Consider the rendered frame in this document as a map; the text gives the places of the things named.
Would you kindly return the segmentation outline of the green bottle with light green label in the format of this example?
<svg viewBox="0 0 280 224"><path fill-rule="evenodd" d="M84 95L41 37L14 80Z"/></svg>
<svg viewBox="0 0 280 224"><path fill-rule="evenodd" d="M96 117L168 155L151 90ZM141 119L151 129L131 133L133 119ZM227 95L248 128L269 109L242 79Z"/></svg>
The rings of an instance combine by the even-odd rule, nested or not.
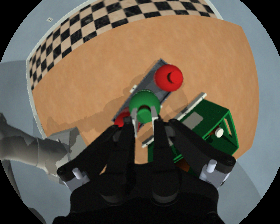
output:
<svg viewBox="0 0 280 224"><path fill-rule="evenodd" d="M131 114L132 109L137 107L137 120L140 123L149 123L152 122L150 106L155 106L157 114L160 113L161 105L155 93L149 89L141 89L131 98L129 112Z"/></svg>

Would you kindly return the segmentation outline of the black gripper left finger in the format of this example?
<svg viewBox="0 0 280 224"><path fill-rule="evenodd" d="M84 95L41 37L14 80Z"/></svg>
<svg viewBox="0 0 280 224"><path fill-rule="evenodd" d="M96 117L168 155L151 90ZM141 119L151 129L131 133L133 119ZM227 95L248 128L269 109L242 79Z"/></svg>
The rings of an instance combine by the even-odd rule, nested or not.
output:
<svg viewBox="0 0 280 224"><path fill-rule="evenodd" d="M98 192L111 203L124 198L128 163L135 163L137 112L137 108L133 108L130 116L123 117L122 127L109 126L76 158L57 169L58 176L71 192L99 176L107 165L100 176Z"/></svg>

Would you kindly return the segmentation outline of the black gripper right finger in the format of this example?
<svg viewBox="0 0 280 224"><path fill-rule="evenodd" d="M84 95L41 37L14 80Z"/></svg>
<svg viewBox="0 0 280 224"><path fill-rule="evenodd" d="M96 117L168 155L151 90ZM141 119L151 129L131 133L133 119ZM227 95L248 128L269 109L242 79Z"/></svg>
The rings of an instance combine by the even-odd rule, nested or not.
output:
<svg viewBox="0 0 280 224"><path fill-rule="evenodd" d="M155 106L151 106L151 115L154 135L152 193L156 201L171 202L179 191L167 136L201 180L216 189L224 184L236 163L232 155L215 149L178 119L163 122Z"/></svg>

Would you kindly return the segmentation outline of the red bottle with pink label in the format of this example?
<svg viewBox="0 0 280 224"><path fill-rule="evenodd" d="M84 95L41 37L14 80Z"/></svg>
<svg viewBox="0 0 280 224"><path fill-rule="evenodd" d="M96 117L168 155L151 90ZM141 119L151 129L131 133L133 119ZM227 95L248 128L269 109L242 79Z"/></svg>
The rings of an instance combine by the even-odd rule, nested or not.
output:
<svg viewBox="0 0 280 224"><path fill-rule="evenodd" d="M171 73L170 73L171 72ZM183 74L175 65L166 64L161 66L155 73L153 80L155 85L167 92L178 90L183 83ZM175 83L175 84L173 84Z"/></svg>
<svg viewBox="0 0 280 224"><path fill-rule="evenodd" d="M127 107L126 109L123 109L121 111L121 113L118 115L118 117L116 118L114 124L118 125L119 127L123 126L123 117L124 116L130 116L130 112L129 112L129 107ZM140 122L138 124L138 131L139 131L139 127L140 127Z"/></svg>

